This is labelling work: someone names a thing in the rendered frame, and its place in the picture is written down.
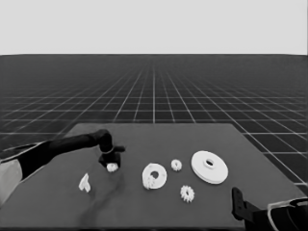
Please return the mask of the large thick white disc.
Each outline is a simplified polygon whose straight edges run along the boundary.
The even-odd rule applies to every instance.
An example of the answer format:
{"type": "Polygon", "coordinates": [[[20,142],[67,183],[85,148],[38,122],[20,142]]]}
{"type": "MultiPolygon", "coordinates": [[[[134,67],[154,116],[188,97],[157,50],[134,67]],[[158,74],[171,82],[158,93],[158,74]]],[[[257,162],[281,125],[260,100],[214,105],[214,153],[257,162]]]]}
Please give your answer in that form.
{"type": "Polygon", "coordinates": [[[203,181],[218,185],[228,177],[228,166],[220,156],[205,150],[195,152],[191,158],[193,172],[203,181]]]}

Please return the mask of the small white T-shaped piece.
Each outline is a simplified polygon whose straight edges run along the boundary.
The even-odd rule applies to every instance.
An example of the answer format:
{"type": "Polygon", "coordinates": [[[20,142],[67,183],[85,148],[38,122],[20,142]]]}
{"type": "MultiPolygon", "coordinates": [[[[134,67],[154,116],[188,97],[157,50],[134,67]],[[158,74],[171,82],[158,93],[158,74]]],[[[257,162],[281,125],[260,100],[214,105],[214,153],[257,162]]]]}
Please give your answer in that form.
{"type": "Polygon", "coordinates": [[[89,183],[89,175],[86,173],[79,183],[79,189],[81,191],[86,191],[87,193],[91,190],[89,183]]]}

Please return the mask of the white round carrier with pins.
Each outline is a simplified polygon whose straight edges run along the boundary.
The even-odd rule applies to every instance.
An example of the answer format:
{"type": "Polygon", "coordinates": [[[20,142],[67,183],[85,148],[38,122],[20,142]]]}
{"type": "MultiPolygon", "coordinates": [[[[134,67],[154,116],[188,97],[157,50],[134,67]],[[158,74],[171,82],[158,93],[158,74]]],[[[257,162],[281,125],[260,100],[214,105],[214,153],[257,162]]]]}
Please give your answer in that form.
{"type": "Polygon", "coordinates": [[[166,169],[159,164],[150,163],[142,171],[142,183],[143,179],[152,175],[155,178],[155,186],[150,190],[160,189],[167,181],[167,171],[166,169]]]}

